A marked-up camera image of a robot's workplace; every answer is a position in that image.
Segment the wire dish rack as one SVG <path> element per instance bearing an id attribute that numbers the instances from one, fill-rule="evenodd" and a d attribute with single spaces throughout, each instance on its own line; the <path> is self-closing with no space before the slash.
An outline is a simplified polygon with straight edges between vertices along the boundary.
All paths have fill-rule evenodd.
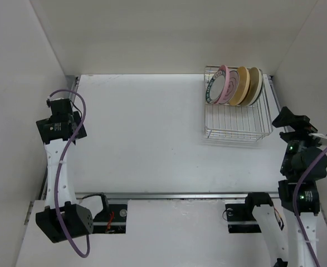
<path id="1" fill-rule="evenodd" d="M 272 133 L 270 107 L 265 89 L 267 76 L 262 71 L 261 92 L 252 105 L 245 105 L 246 97 L 237 106 L 231 106 L 229 102 L 225 104 L 206 102 L 207 85 L 219 67 L 207 65 L 204 70 L 206 137 L 232 142 L 257 142 Z"/>

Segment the cream plate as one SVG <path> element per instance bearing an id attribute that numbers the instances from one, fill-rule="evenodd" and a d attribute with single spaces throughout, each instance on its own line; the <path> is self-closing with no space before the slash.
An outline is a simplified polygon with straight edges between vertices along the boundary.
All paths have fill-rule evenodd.
<path id="1" fill-rule="evenodd" d="M 262 73 L 257 67 L 253 67 L 249 70 L 250 73 L 250 87 L 248 95 L 245 99 L 245 105 L 252 105 L 258 98 L 262 88 Z"/>

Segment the yellow plate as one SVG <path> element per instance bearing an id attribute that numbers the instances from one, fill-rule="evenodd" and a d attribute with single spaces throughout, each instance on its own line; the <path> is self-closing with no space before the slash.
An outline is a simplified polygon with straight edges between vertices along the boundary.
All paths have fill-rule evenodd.
<path id="1" fill-rule="evenodd" d="M 246 67 L 241 66 L 237 69 L 237 73 L 239 74 L 239 82 L 235 94 L 229 101 L 231 106 L 237 106 L 245 99 L 250 86 L 249 70 Z"/>

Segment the pink plate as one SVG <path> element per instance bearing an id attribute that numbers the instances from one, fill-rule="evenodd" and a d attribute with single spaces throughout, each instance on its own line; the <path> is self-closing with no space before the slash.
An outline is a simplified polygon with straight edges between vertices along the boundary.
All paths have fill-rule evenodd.
<path id="1" fill-rule="evenodd" d="M 219 99 L 216 101 L 218 104 L 225 104 L 230 101 L 237 90 L 240 76 L 237 70 L 230 70 L 226 65 L 222 65 L 219 70 L 225 71 L 225 84 Z"/>

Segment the white green-rimmed plate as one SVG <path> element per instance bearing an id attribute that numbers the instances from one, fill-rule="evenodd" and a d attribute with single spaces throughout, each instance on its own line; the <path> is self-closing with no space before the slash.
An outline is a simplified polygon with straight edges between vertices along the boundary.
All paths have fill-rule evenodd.
<path id="1" fill-rule="evenodd" d="M 223 96 L 227 84 L 227 69 L 221 65 L 215 74 L 211 77 L 206 88 L 206 102 L 219 103 Z"/>

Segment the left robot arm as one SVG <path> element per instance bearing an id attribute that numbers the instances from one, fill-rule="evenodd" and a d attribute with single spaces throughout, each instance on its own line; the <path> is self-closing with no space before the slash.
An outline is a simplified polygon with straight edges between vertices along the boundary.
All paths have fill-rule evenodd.
<path id="1" fill-rule="evenodd" d="M 36 224 L 52 243 L 94 232 L 94 219 L 105 220 L 110 208 L 101 192 L 78 201 L 69 180 L 67 152 L 87 136 L 81 113 L 72 109 L 68 98 L 47 100 L 52 115 L 36 122 L 47 155 L 45 208 L 36 214 Z"/>

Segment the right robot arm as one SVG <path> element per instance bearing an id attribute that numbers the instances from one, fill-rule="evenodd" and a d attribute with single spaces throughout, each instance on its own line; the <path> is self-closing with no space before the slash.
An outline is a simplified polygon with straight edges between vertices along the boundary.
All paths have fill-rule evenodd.
<path id="1" fill-rule="evenodd" d="M 320 198 L 316 182 L 327 175 L 327 150 L 321 150 L 317 129 L 305 115 L 295 115 L 283 107 L 273 127 L 291 127 L 281 132 L 287 143 L 280 172 L 278 193 L 287 225 L 287 235 L 277 222 L 274 202 L 266 192 L 251 192 L 243 213 L 255 219 L 267 246 L 271 266 L 319 266 L 316 256 L 316 221 Z"/>

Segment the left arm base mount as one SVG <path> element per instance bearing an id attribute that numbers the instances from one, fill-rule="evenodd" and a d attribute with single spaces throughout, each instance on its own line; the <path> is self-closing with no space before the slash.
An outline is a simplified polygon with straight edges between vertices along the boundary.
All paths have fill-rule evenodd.
<path id="1" fill-rule="evenodd" d="M 125 234 L 128 216 L 127 204 L 110 204 L 109 211 L 94 217 L 94 234 Z"/>

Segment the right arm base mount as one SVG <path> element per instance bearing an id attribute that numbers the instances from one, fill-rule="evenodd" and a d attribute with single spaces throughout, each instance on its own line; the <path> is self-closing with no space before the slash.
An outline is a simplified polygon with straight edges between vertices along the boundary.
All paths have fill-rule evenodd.
<path id="1" fill-rule="evenodd" d="M 244 203 L 225 204 L 223 218 L 227 221 L 230 234 L 261 233 L 261 229 L 252 212 Z"/>

